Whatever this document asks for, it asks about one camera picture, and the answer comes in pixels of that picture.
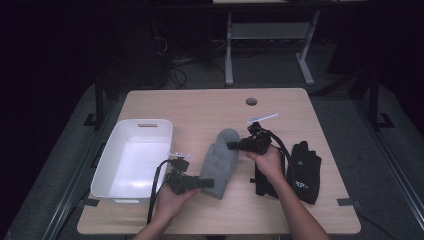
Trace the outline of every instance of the hand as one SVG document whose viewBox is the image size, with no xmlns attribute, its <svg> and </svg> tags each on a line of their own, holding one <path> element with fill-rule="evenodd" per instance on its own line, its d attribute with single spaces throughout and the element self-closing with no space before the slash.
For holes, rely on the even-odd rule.
<svg viewBox="0 0 424 240">
<path fill-rule="evenodd" d="M 255 161 L 259 170 L 267 177 L 268 181 L 273 184 L 276 179 L 283 177 L 281 169 L 280 152 L 272 145 L 264 155 L 253 152 L 244 152 L 244 155 Z"/>
<path fill-rule="evenodd" d="M 157 198 L 155 218 L 164 218 L 171 221 L 181 212 L 185 203 L 200 191 L 201 189 L 197 188 L 177 195 L 168 185 L 164 185 Z"/>
<path fill-rule="evenodd" d="M 184 204 L 201 191 L 200 188 L 193 189 L 183 194 L 175 194 L 167 185 L 159 191 L 156 202 L 156 214 L 152 221 L 133 238 L 133 240 L 156 239 L 171 224 L 174 217 L 181 212 Z"/>
</svg>

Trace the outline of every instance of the black glove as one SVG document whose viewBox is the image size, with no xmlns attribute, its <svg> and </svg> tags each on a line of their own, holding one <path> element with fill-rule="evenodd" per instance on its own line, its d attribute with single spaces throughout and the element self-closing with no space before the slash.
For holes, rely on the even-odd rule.
<svg viewBox="0 0 424 240">
<path fill-rule="evenodd" d="M 291 161 L 287 169 L 287 182 L 297 197 L 309 204 L 315 204 L 319 193 L 321 158 L 315 151 L 309 151 L 308 142 L 293 146 Z"/>
</svg>

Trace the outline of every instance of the black device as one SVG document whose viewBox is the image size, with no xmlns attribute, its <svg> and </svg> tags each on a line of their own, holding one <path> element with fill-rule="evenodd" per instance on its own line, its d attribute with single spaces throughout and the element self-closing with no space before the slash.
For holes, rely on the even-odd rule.
<svg viewBox="0 0 424 240">
<path fill-rule="evenodd" d="M 308 143 L 302 141 L 294 145 L 292 154 L 290 154 L 284 146 L 283 141 L 271 131 L 262 128 L 258 122 L 254 122 L 247 129 L 251 136 L 243 138 L 239 142 L 227 143 L 228 149 L 240 149 L 263 155 L 268 151 L 271 145 L 271 139 L 274 139 L 280 146 L 280 162 L 283 176 L 285 176 L 284 157 L 286 157 L 288 167 L 287 176 L 285 177 L 287 182 L 300 200 L 309 204 L 315 204 L 319 193 L 321 158 L 316 155 L 315 151 L 309 150 Z M 255 183 L 257 195 L 263 196 L 268 194 L 278 198 L 274 187 L 256 164 L 255 179 L 251 179 L 250 181 Z"/>
<path fill-rule="evenodd" d="M 199 176 L 188 176 L 184 172 L 187 168 L 176 167 L 167 173 L 165 176 L 165 183 L 168 184 L 175 194 L 185 193 L 186 190 L 195 188 L 213 188 L 215 180 L 210 178 L 199 178 Z"/>
<path fill-rule="evenodd" d="M 165 175 L 164 183 L 168 184 L 171 187 L 171 190 L 177 195 L 184 193 L 187 189 L 213 188 L 215 185 L 214 179 L 200 179 L 199 176 L 188 176 L 184 174 L 184 172 L 187 171 L 188 165 L 190 163 L 184 160 L 183 156 L 178 156 L 177 159 L 174 160 L 167 159 L 163 161 L 156 168 L 155 177 L 153 179 L 152 192 L 150 194 L 149 212 L 147 215 L 147 224 L 149 224 L 152 220 L 153 207 L 156 201 L 156 188 L 159 179 L 159 173 L 165 163 L 170 163 L 172 170 Z"/>
<path fill-rule="evenodd" d="M 284 157 L 287 157 L 288 163 L 290 165 L 290 154 L 284 146 L 280 138 L 278 138 L 271 131 L 262 128 L 259 122 L 253 122 L 249 127 L 247 127 L 250 135 L 247 138 L 241 139 L 239 142 L 228 142 L 227 147 L 230 150 L 239 149 L 242 151 L 254 152 L 259 155 L 264 155 L 269 146 L 271 145 L 272 139 L 274 139 L 278 145 L 280 145 L 280 159 L 281 159 L 281 169 L 283 175 L 285 176 L 285 162 Z M 277 192 L 275 191 L 272 184 L 267 180 L 266 176 L 258 169 L 255 164 L 255 179 L 250 180 L 256 185 L 256 194 L 263 196 L 268 194 L 272 197 L 278 198 Z"/>
<path fill-rule="evenodd" d="M 228 142 L 228 149 L 238 149 L 264 155 L 268 151 L 269 145 L 272 142 L 269 131 L 263 129 L 258 122 L 254 122 L 247 128 L 247 130 L 249 130 L 251 136 L 243 138 L 239 142 Z"/>
</svg>

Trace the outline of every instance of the person's left hand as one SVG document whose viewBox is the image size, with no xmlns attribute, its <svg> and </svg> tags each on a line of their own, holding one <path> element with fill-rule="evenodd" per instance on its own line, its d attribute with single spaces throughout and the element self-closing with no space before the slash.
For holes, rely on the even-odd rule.
<svg viewBox="0 0 424 240">
<path fill-rule="evenodd" d="M 156 202 L 155 218 L 164 218 L 171 221 L 183 209 L 185 203 L 196 196 L 201 191 L 200 188 L 192 189 L 183 194 L 175 194 L 168 185 L 164 185 L 159 191 Z"/>
</svg>

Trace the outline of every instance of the wooden table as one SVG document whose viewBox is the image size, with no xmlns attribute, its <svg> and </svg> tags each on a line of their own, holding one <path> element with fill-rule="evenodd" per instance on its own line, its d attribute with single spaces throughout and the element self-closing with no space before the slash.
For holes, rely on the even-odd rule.
<svg viewBox="0 0 424 240">
<path fill-rule="evenodd" d="M 256 106 L 246 104 L 255 98 Z M 349 198 L 328 143 L 303 89 L 221 89 L 134 91 L 127 96 L 119 120 L 168 119 L 174 126 L 173 151 L 188 153 L 188 175 L 199 175 L 209 145 L 224 128 L 248 137 L 246 120 L 277 112 L 261 122 L 281 138 L 289 151 L 308 141 L 322 158 L 321 188 L 315 205 L 305 204 L 330 234 L 354 234 L 360 223 L 352 206 L 339 206 Z M 189 201 L 167 229 L 168 234 L 284 234 L 289 229 L 278 200 L 257 196 L 254 162 L 239 155 L 238 164 L 225 191 L 217 200 L 199 194 Z M 82 234 L 132 234 L 146 224 L 147 205 L 110 204 L 85 206 L 78 224 Z"/>
</svg>

